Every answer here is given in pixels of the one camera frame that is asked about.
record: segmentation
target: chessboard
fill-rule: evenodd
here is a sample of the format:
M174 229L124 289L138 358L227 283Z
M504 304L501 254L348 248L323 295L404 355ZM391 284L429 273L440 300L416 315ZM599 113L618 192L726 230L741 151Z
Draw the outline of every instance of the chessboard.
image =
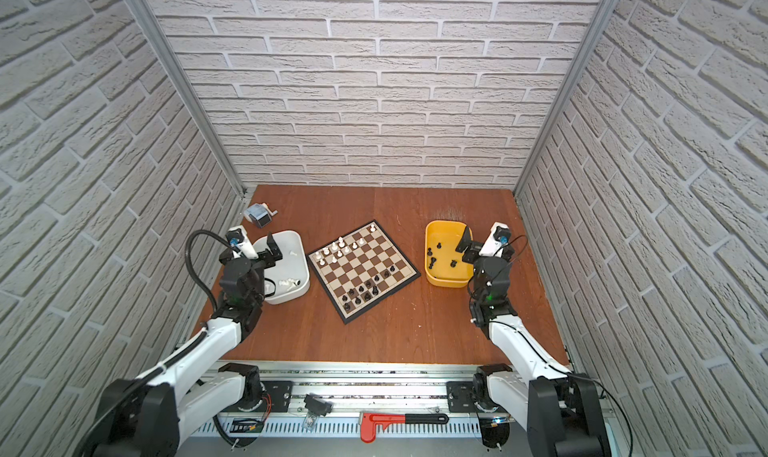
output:
M375 220L308 253L306 259L344 323L421 276Z

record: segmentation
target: wooden table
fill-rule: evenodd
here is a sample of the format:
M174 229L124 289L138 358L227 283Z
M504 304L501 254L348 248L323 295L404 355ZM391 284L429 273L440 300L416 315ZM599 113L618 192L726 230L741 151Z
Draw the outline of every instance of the wooden table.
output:
M498 221L509 225L514 238L524 228L509 190L261 185L251 202L267 202L280 212L264 229L244 220L251 241L267 232L292 230L309 252L377 219L422 276L344 325L311 273L306 294L276 306L265 303L255 330L224 359L473 365L508 361L469 322L465 287L435 287L427 281L424 230L432 220L458 220L472 228L475 240L484 241ZM530 249L513 265L510 281L508 296L525 326L553 357L567 363ZM219 295L218 279L213 291ZM206 303L199 321L209 316Z

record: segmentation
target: brick wall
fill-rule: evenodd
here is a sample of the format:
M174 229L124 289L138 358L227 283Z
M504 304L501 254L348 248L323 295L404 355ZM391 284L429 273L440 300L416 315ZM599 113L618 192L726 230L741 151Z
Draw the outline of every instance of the brick wall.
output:
M0 454L69 455L235 195L121 0L0 0L0 42Z
M768 0L621 0L519 202L647 455L768 454Z
M598 0L148 0L246 184L511 187Z

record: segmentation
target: orange container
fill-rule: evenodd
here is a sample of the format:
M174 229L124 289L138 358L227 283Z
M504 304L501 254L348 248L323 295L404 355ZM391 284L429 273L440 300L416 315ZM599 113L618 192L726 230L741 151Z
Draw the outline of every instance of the orange container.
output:
M466 227L465 223L453 220L433 220L427 224L424 236L424 270L427 280L437 287L464 287L472 278L472 264L462 262L463 253L456 252L458 241ZM435 265L429 268L429 260L435 257ZM456 267L451 267L456 260Z

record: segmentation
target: perforated metal strip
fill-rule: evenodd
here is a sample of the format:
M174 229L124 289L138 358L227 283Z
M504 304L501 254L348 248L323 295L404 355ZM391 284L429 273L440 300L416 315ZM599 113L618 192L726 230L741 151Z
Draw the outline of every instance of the perforated metal strip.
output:
M223 417L221 423L229 430L236 417ZM303 428L303 417L271 416L264 425L261 433L230 434L232 437L360 437L360 424L355 417L325 417L320 418L314 430ZM200 427L192 437L218 437L213 422ZM379 427L377 438L472 438L480 437L480 425L476 417L451 417L446 425L436 424L392 424L386 430Z

